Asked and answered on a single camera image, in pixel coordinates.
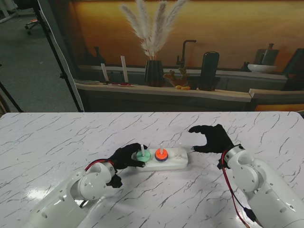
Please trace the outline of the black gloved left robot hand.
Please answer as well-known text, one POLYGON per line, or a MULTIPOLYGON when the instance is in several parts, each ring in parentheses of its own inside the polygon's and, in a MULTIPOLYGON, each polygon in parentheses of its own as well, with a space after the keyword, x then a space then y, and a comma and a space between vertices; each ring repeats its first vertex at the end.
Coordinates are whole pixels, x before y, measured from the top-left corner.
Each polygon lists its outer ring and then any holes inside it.
POLYGON ((114 154, 108 158, 113 163, 117 170, 122 170, 127 167, 144 167, 145 162, 137 161, 132 158, 132 155, 141 150, 141 144, 132 143, 125 147, 118 148, 114 154))

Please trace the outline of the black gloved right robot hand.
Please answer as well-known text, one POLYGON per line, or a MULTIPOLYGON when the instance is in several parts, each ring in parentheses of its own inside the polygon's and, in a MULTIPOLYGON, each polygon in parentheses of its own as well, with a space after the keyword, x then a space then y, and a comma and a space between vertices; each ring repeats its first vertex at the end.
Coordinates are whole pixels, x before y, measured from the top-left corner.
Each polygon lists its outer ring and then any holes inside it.
POLYGON ((193 146, 195 152, 200 153, 223 153, 234 147, 233 142, 227 135, 222 125, 197 125, 188 130, 189 133, 201 133, 205 135, 207 143, 203 146, 193 146))

